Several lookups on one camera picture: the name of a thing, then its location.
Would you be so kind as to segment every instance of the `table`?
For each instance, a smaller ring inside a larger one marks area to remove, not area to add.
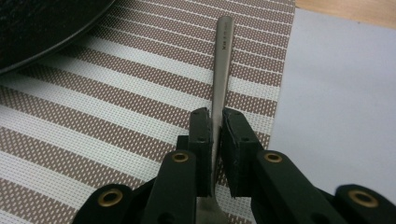
[[[353,21],[396,29],[396,0],[296,0],[296,6]]]

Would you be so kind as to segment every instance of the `black plastic part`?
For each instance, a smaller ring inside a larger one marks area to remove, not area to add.
[[[250,197],[256,180],[253,165],[263,150],[245,116],[233,109],[223,110],[220,154],[233,197]]]
[[[279,219],[269,199],[259,184],[255,186],[251,195],[251,212],[257,224],[278,224]]]
[[[186,150],[169,152],[163,159],[142,223],[195,224],[196,159]]]
[[[122,198],[119,203],[109,207],[103,207],[99,204],[100,195],[111,189],[118,189],[122,192]],[[124,185],[111,184],[99,188],[84,203],[76,214],[74,224],[122,224],[127,219],[126,215],[133,198],[132,190]]]
[[[189,136],[177,137],[177,150],[188,150],[195,154],[197,160],[197,196],[207,197],[211,194],[212,173],[212,131],[209,111],[203,107],[190,114]]]
[[[279,223],[346,223],[284,154],[259,152],[255,172],[268,199],[267,206],[274,208]]]
[[[140,224],[145,208],[147,206],[149,195],[154,186],[155,178],[140,186],[132,192],[132,199],[128,209],[128,214],[125,216],[125,222],[128,224]]]
[[[339,187],[333,204],[349,223],[396,223],[395,205],[375,191],[362,186]]]

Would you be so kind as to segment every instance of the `black plate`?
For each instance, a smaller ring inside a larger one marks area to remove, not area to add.
[[[0,75],[88,31],[115,0],[0,0]]]

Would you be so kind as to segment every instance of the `striped placemat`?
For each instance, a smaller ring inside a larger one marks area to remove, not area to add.
[[[0,222],[68,223],[95,189],[156,176],[210,108],[217,18],[235,19],[227,106],[267,147],[294,1],[120,0],[73,45],[0,77]],[[231,223],[248,198],[217,196]]]

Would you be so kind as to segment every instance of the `brown stripe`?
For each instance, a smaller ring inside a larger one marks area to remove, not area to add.
[[[263,20],[279,21],[279,22],[284,22],[287,24],[292,24],[292,22],[293,22],[293,15],[291,15],[291,14],[274,12],[274,11],[268,10],[267,8],[248,7],[248,6],[246,6],[246,5],[248,5],[246,3],[244,3],[242,5],[242,4],[237,4],[235,2],[206,1],[206,0],[198,0],[195,2],[209,4],[213,7],[217,7],[217,8],[233,11],[233,12],[238,12],[240,14],[244,14],[249,17],[256,17],[256,18],[260,18]]]
[[[227,92],[227,106],[239,110],[273,117],[276,110],[276,101],[246,96],[234,91]]]
[[[203,82],[186,77],[175,76],[159,69],[150,68],[143,64],[133,63],[96,50],[85,49],[83,47],[71,46],[70,48],[64,49],[61,53],[89,63],[95,63],[114,71],[131,76],[137,76],[177,91],[182,91],[207,100],[211,99],[211,86]],[[233,91],[228,92],[228,99],[227,106],[231,106],[236,109],[262,114],[269,117],[272,117],[275,114],[275,101],[246,96]]]
[[[271,1],[249,1],[248,3],[254,7],[263,7],[276,11],[294,13],[294,1],[271,0]]]
[[[174,146],[142,133],[5,87],[0,87],[0,104],[87,134],[154,161],[161,161],[165,153],[174,149]]]
[[[89,32],[89,34],[134,49],[141,49],[180,62],[194,64],[206,69],[211,69],[213,67],[213,56],[197,54],[186,49],[168,46],[156,41],[148,40],[146,38],[111,30],[106,27],[96,26]]]
[[[141,12],[134,12],[125,8],[121,7],[113,7],[112,10],[109,12],[109,15],[112,15],[117,18],[121,19],[127,19],[127,20],[135,20],[136,15],[139,17],[140,20],[142,20],[145,24],[159,27],[165,30],[177,32],[179,34],[183,35],[189,35],[189,36],[195,36],[197,38],[211,41],[213,42],[214,36],[213,36],[213,31],[209,31],[206,29],[202,29],[200,27],[193,27],[191,25],[177,22],[177,21],[171,21],[165,18],[159,18],[151,15],[147,15]],[[286,50],[285,49],[280,49],[268,45],[264,45],[261,43],[249,41],[246,39],[242,38],[236,38],[234,40],[234,45],[238,49],[243,49],[252,53],[260,54],[260,55],[265,55],[265,56],[270,56],[274,57],[277,59],[284,59],[286,55]]]
[[[264,72],[253,68],[231,64],[231,73],[233,76],[251,81],[255,83],[265,84],[268,86],[279,87],[282,80],[282,75],[271,72]]]
[[[262,43],[280,46],[282,48],[286,48],[289,43],[288,36],[269,34],[237,25],[235,26],[235,35]]]
[[[62,55],[80,59],[88,63],[142,78],[146,81],[165,86],[167,88],[183,91],[200,98],[210,99],[211,86],[187,77],[180,77],[160,69],[149,67],[141,63],[131,62],[103,52],[79,46],[70,46],[60,52]]]
[[[214,45],[212,43],[207,43],[205,41],[193,39],[182,35],[172,34],[159,29],[136,24],[130,21],[106,17],[102,20],[101,25],[104,25],[107,28],[118,29],[129,34],[145,36],[147,38],[155,39],[184,49],[194,50],[194,52],[190,53],[190,57],[192,58],[195,58],[195,52],[200,52],[210,56],[213,55],[214,52]],[[238,43],[239,42],[235,41],[236,48],[239,47]],[[282,61],[263,58],[239,50],[233,51],[233,61],[236,63],[246,64],[249,66],[267,69],[279,73],[283,70]]]
[[[0,178],[0,209],[33,223],[70,223],[77,210]]]
[[[213,43],[208,43],[183,35],[173,34],[149,26],[136,24],[134,22],[116,19],[114,17],[105,17],[103,20],[101,20],[99,24],[108,28],[117,29],[133,35],[145,36],[150,39],[159,40],[164,43],[168,43],[184,49],[191,49],[207,55],[212,55],[214,52]]]
[[[165,5],[165,6],[169,6],[169,7],[175,7],[175,8],[183,9],[185,11],[189,11],[191,13],[207,16],[209,18],[214,19],[215,21],[217,20],[218,17],[220,17],[224,14],[227,14],[231,17],[234,17],[235,24],[246,25],[248,27],[252,27],[255,29],[273,32],[273,33],[282,34],[282,35],[288,34],[290,32],[290,28],[291,28],[291,25],[289,25],[289,24],[281,24],[281,23],[275,23],[275,22],[270,22],[270,21],[261,21],[261,20],[250,18],[250,17],[240,16],[238,14],[235,14],[234,12],[224,12],[222,10],[208,6],[208,5],[215,4],[216,1],[206,4],[206,6],[200,5],[200,4],[194,4],[193,2],[174,1],[174,0],[148,0],[148,1],[155,3],[155,4],[161,4],[161,5]]]
[[[176,9],[167,8],[167,7],[157,7],[152,4],[147,4],[147,3],[137,2],[137,1],[120,0],[119,6],[128,7],[131,10],[140,10],[140,11],[145,11],[145,12],[148,12],[151,14],[159,15],[161,17],[156,17],[156,20],[158,20],[159,22],[164,20],[163,15],[165,15],[166,18],[170,18],[170,19],[177,20],[177,21],[184,21],[184,22],[187,22],[190,24],[196,24],[196,25],[208,28],[211,30],[212,35],[209,35],[207,40],[214,41],[214,39],[215,39],[214,32],[216,29],[216,19],[209,19],[209,18],[195,15],[195,14],[185,13],[185,12],[182,12],[182,11],[179,11]],[[135,20],[136,18],[137,18],[137,15],[134,16],[133,18],[131,18],[131,20]],[[263,31],[253,30],[253,29],[238,26],[238,25],[236,25],[236,27],[235,27],[235,35],[242,36],[247,39],[252,39],[255,41],[259,41],[259,42],[265,42],[265,43],[269,43],[272,45],[277,45],[277,46],[280,46],[283,48],[285,48],[289,42],[289,38],[286,35],[269,34],[269,33],[263,32]]]
[[[234,40],[234,48],[236,49],[242,49],[248,52],[252,52],[255,54],[263,55],[263,56],[268,56],[280,60],[284,60],[286,57],[286,50],[285,49],[280,49],[276,47],[272,47],[269,45],[264,45],[261,43],[249,41],[246,39],[241,39],[241,38],[236,38]]]
[[[97,161],[4,127],[0,127],[0,148],[8,154],[66,175],[96,189],[110,183],[121,183],[133,189],[143,184],[142,180],[104,166]]]
[[[96,99],[118,105],[154,119],[162,120],[180,128],[189,128],[189,111],[115,88],[99,81],[39,64],[22,70],[20,73],[90,95]]]
[[[136,18],[139,18],[139,21],[142,23],[160,27],[183,35],[195,36],[197,38],[211,42],[214,42],[215,38],[213,36],[212,30],[203,29],[201,27],[192,26],[179,21],[169,20],[167,18],[145,14],[141,11],[133,11],[123,7],[113,7],[108,12],[108,15],[130,21],[137,21]]]

